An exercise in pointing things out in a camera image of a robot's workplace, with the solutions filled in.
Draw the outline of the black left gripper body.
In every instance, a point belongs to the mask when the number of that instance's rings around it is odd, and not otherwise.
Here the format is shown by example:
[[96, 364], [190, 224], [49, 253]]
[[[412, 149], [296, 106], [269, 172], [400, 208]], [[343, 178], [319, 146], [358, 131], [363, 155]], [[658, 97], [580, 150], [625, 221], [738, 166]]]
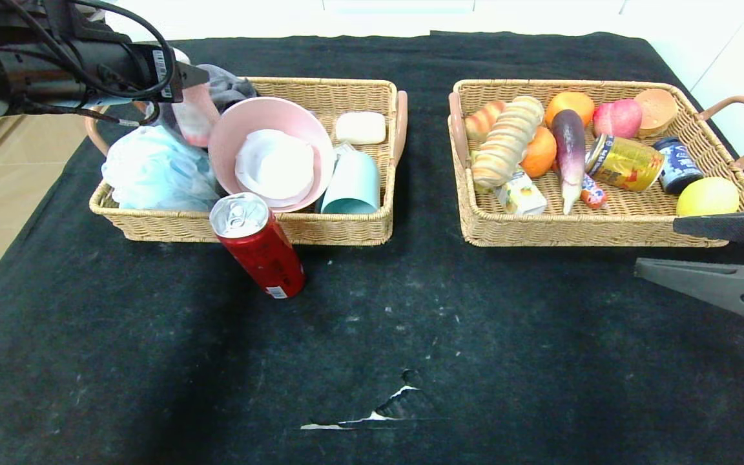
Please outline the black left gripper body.
[[105, 103], [171, 102], [174, 64], [162, 45], [104, 41], [101, 77], [111, 90]]

